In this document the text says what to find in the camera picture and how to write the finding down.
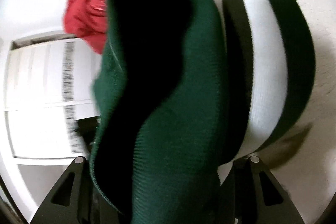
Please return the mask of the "floral fleece bed blanket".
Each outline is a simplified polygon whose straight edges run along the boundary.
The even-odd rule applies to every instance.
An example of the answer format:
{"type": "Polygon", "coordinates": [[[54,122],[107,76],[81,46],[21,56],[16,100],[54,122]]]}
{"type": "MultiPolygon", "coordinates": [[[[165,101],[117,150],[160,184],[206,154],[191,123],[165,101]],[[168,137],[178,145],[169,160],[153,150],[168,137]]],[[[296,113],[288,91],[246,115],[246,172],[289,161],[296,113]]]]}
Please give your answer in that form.
{"type": "Polygon", "coordinates": [[[223,102],[174,95],[150,118],[152,213],[161,223],[220,223],[234,161],[257,156],[305,223],[335,220],[335,14],[323,0],[216,0],[223,102]]]}

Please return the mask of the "white wardrobe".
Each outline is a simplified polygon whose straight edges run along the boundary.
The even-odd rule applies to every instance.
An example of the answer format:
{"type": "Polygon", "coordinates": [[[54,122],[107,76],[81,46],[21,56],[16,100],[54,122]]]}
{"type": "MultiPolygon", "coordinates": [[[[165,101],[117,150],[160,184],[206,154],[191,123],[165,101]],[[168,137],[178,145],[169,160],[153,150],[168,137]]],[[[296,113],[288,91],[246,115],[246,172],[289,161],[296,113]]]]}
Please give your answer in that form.
{"type": "Polygon", "coordinates": [[[5,121],[14,157],[63,159],[86,153],[80,119],[98,116],[92,84],[101,56],[81,39],[11,50],[5,71],[5,121]]]}

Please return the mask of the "green and cream varsity jacket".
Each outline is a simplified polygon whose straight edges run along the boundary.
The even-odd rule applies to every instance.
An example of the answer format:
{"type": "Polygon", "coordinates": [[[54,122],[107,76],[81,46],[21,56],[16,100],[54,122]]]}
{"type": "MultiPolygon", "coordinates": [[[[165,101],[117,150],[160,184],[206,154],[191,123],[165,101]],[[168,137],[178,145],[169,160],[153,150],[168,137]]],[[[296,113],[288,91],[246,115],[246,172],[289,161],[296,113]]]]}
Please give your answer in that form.
{"type": "Polygon", "coordinates": [[[108,223],[161,223],[152,213],[151,173],[161,163],[148,127],[172,96],[192,88],[220,111],[224,23],[216,0],[106,0],[108,32],[93,91],[100,125],[90,156],[108,223]]]}

